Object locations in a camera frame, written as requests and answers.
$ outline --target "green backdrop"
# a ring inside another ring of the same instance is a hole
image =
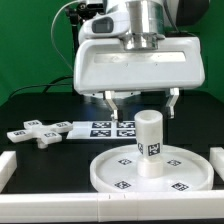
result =
[[[0,104],[17,88],[72,75],[50,38],[52,20],[67,2],[70,1],[0,0]],[[223,0],[211,0],[203,19],[184,29],[197,34],[202,42],[206,81],[200,90],[224,102],[223,9]],[[71,29],[66,16],[59,18],[55,34],[58,47],[72,64]]]

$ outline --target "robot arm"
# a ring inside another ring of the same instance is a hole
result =
[[[187,2],[193,4],[191,0],[167,1],[175,24],[179,25],[181,20],[186,24],[183,18],[188,18]],[[209,0],[197,2],[197,6],[204,5],[205,12]],[[101,3],[89,0],[87,6],[91,8]],[[163,0],[105,0],[103,3],[106,14],[85,22],[79,33],[74,74],[76,91],[104,93],[114,119],[119,120],[112,99],[114,91],[165,90],[170,93],[167,107],[173,118],[179,88],[192,89],[204,82],[199,39],[165,37],[168,19]],[[185,13],[180,20],[181,10]]]

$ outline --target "black table surface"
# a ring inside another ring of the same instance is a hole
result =
[[[164,144],[185,148],[209,159],[210,147],[224,146],[224,104],[208,93],[184,91],[175,106],[175,119],[166,119],[165,94],[144,93],[119,105],[124,120],[146,109],[164,114]],[[96,192],[89,178],[91,161],[114,147],[136,140],[67,140],[46,150],[36,141],[14,144],[6,133],[24,129],[23,122],[40,120],[44,125],[62,121],[109,121],[111,112],[103,104],[86,102],[69,93],[20,94],[0,107],[0,153],[16,151],[18,168],[2,194]],[[224,189],[215,174],[214,189]],[[182,223],[223,223],[224,220],[185,220]]]

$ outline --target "white round tray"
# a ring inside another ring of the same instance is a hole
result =
[[[214,170],[203,157],[185,149],[163,146],[163,176],[138,175],[137,145],[127,145],[97,156],[90,166],[90,179],[98,192],[178,192],[210,190]]]

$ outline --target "metal screw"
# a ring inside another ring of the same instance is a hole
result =
[[[86,8],[86,4],[85,3],[80,4],[79,5],[79,8],[82,9],[82,10],[84,10]]]

